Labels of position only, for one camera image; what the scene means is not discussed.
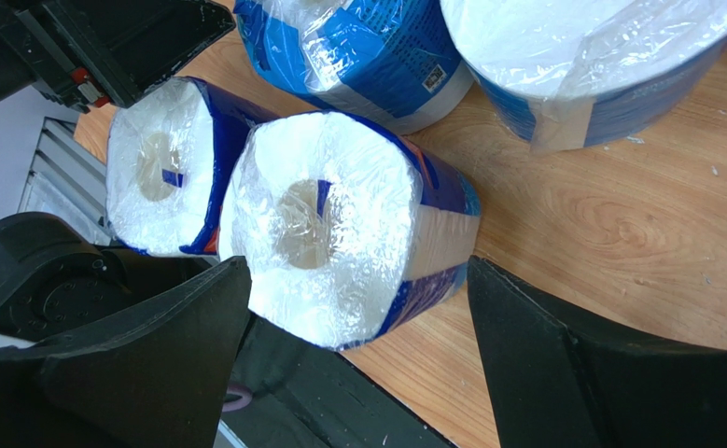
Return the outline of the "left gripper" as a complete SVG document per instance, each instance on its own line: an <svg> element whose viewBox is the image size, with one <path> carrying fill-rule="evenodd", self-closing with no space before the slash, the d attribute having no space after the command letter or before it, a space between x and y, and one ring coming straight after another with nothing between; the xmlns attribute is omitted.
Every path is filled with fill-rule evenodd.
<svg viewBox="0 0 727 448"><path fill-rule="evenodd" d="M213 1L0 1L0 102L128 108L236 27Z"/></svg>

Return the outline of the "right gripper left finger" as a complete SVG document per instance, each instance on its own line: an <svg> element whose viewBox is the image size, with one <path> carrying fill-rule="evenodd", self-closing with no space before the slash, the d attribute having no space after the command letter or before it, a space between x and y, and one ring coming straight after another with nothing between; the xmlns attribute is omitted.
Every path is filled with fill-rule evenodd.
<svg viewBox="0 0 727 448"><path fill-rule="evenodd" d="M0 447L210 447L246 326L242 257L28 348L0 348Z"/></svg>

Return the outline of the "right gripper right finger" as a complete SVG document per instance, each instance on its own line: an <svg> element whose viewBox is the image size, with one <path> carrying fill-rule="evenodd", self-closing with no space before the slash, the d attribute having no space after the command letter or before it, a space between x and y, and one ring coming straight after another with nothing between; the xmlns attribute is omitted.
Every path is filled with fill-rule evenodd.
<svg viewBox="0 0 727 448"><path fill-rule="evenodd" d="M468 263L504 447L727 447L727 350L666 339Z"/></svg>

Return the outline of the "Tempo paper roll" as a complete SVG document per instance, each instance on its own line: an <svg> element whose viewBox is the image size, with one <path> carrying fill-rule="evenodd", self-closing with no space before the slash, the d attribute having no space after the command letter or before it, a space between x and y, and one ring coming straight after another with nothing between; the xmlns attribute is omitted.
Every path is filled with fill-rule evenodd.
<svg viewBox="0 0 727 448"><path fill-rule="evenodd" d="M250 132L217 252L246 259L254 314L342 351L451 298L481 216L450 164L370 120L315 111Z"/></svg>
<svg viewBox="0 0 727 448"><path fill-rule="evenodd" d="M196 77L173 77L108 133L105 211L116 239L153 257L214 256L250 131L277 114Z"/></svg>

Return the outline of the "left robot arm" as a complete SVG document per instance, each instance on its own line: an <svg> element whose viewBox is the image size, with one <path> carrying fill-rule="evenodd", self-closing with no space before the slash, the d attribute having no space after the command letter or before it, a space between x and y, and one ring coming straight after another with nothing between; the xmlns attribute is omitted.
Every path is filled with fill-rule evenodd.
<svg viewBox="0 0 727 448"><path fill-rule="evenodd" d="M130 107L234 29L212 1L0 1L0 101L34 86ZM42 212L0 220L0 347L28 347L188 281L207 263L94 245Z"/></svg>

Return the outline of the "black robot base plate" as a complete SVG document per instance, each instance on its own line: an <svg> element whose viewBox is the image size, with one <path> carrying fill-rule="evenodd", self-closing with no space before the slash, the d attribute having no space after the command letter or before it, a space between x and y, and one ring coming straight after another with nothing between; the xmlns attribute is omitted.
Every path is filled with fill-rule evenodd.
<svg viewBox="0 0 727 448"><path fill-rule="evenodd" d="M223 413L245 447L449 447L451 442L342 355L249 319L231 379L251 402Z"/></svg>

